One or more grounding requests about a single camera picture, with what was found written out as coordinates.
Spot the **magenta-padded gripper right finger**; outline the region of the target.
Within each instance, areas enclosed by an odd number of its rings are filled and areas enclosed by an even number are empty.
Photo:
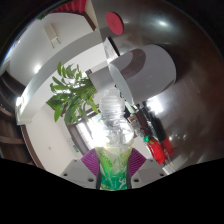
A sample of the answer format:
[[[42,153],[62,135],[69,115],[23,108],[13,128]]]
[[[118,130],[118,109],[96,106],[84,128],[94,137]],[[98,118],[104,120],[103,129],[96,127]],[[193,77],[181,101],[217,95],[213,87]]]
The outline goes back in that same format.
[[[128,160],[128,187],[140,188],[166,176],[159,164],[132,149]]]

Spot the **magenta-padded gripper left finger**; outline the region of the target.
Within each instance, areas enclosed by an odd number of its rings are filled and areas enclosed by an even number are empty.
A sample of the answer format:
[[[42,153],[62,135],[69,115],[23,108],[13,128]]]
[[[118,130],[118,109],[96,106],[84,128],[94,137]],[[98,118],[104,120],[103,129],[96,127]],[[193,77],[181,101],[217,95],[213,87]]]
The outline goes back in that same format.
[[[95,149],[80,160],[73,159],[61,173],[61,177],[84,188],[100,188],[100,163]]]

